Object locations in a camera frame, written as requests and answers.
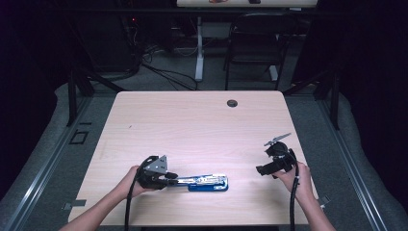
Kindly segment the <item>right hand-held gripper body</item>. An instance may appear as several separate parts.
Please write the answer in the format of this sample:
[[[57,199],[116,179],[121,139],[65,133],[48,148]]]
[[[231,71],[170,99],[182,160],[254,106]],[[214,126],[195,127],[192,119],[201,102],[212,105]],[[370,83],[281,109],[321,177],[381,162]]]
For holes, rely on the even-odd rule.
[[[267,164],[273,167],[272,173],[284,169],[286,172],[293,169],[297,159],[293,151],[282,142],[282,139],[288,137],[290,133],[273,138],[265,143],[268,149],[267,155],[272,158],[272,162]]]

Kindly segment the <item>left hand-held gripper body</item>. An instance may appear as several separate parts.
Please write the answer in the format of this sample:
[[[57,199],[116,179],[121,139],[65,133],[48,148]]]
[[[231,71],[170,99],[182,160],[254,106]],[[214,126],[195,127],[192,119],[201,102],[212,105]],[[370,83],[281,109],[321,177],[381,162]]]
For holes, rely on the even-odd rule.
[[[137,171],[137,182],[144,189],[162,190],[171,184],[171,179],[167,175],[166,155],[149,156]]]

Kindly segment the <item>blue stapler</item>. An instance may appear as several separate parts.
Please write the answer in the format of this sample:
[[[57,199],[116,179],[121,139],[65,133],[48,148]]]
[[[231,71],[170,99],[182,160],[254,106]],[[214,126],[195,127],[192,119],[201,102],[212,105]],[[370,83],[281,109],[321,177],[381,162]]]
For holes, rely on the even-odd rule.
[[[176,186],[187,187],[189,192],[226,192],[229,189],[228,177],[222,173],[179,177]]]

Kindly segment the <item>person's left hand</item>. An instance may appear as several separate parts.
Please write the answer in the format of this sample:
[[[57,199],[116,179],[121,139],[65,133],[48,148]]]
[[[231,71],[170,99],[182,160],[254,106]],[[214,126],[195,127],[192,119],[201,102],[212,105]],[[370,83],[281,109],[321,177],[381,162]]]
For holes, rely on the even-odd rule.
[[[138,169],[139,166],[130,167],[129,171],[118,184],[123,198],[134,198],[141,193],[149,192],[149,189],[143,188],[136,180]]]

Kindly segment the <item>person's right hand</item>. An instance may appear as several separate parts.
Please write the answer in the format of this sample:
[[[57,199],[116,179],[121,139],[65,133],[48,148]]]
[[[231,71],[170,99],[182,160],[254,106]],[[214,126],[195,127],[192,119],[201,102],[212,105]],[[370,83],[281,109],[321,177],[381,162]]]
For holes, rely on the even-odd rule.
[[[292,170],[277,171],[273,173],[278,176],[278,179],[283,182],[287,190],[291,193],[293,191],[293,183],[297,181],[295,198],[299,195],[313,194],[310,169],[303,163],[298,162],[297,167]]]

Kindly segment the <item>black metal stand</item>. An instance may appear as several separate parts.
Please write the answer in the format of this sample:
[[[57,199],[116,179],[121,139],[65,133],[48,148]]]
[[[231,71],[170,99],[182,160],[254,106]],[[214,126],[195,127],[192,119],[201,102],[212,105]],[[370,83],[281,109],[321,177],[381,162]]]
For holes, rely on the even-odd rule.
[[[95,89],[90,82],[91,80],[96,81],[115,92],[124,91],[124,88],[112,83],[93,71],[85,68],[74,68],[71,71],[67,82],[69,107],[68,126],[73,124],[78,115],[76,90],[79,90],[85,97],[93,97]]]
[[[302,81],[300,84],[296,84],[294,87],[284,90],[285,96],[292,95],[312,83],[317,83],[313,96],[316,100],[325,100],[328,93],[331,93],[330,107],[329,107],[329,119],[336,130],[339,130],[338,112],[339,112],[339,99],[340,99],[340,75],[335,70],[323,70],[321,73]]]

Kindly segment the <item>black folding chair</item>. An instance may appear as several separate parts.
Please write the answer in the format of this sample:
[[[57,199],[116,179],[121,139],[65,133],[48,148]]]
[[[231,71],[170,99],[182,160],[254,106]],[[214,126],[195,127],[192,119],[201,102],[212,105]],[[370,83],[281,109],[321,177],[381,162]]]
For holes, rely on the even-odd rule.
[[[289,43],[298,27],[288,13],[245,13],[232,22],[223,69],[229,89],[230,65],[264,65],[265,71],[277,67],[275,89],[280,84]]]

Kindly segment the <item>black computer tower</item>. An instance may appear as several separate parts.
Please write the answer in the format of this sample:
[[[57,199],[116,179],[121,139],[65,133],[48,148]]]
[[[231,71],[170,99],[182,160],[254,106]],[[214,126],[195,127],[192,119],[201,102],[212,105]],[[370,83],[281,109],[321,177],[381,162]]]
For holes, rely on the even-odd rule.
[[[140,62],[121,16],[87,14],[75,17],[82,42],[98,72],[139,71]]]

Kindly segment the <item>light wooden desk top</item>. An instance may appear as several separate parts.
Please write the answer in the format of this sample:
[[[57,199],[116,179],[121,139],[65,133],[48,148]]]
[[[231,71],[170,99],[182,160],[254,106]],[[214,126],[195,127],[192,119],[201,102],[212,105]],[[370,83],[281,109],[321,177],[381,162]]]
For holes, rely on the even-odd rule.
[[[260,0],[251,4],[249,0],[176,0],[178,7],[185,8],[314,8],[318,0]]]

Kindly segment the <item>aluminium floor rail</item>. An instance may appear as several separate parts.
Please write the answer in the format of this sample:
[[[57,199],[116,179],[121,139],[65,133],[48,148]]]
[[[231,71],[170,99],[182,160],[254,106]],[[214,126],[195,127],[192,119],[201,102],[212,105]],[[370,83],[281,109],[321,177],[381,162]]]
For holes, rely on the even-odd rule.
[[[67,126],[68,103],[62,99],[58,100],[57,108],[37,146],[6,195],[0,200],[0,231],[22,229],[61,159],[68,140],[73,136],[74,127],[87,111],[90,102],[89,97],[79,100],[77,117]]]
[[[363,177],[357,168],[357,165],[352,157],[352,154],[342,136],[340,130],[337,130],[329,116],[329,107],[325,101],[317,100],[317,104],[322,113],[325,123],[327,124],[330,133],[334,137],[337,146],[340,149],[340,159],[344,164],[347,176],[357,194],[360,204],[368,218],[372,231],[389,231],[384,219],[379,213],[378,207],[376,206],[371,193],[363,180]]]

